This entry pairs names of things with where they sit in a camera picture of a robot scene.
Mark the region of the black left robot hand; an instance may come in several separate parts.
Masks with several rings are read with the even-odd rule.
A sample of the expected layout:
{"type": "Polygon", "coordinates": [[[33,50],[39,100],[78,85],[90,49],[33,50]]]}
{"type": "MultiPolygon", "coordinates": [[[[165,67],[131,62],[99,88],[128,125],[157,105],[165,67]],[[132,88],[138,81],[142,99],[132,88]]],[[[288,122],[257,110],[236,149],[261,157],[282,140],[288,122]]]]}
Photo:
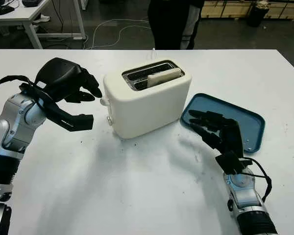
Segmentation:
{"type": "Polygon", "coordinates": [[[99,83],[85,68],[72,61],[55,57],[39,70],[34,84],[54,102],[70,103],[94,101],[102,98],[99,83]]]}

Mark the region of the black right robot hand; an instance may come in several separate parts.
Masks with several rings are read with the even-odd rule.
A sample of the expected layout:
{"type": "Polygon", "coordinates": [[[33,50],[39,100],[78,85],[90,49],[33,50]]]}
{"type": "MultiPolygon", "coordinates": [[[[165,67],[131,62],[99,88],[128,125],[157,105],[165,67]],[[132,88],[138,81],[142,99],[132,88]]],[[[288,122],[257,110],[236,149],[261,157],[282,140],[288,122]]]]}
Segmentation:
{"type": "Polygon", "coordinates": [[[243,157],[243,142],[237,121],[211,111],[189,110],[188,113],[191,115],[190,127],[212,149],[221,154],[233,152],[237,158],[243,157]]]}

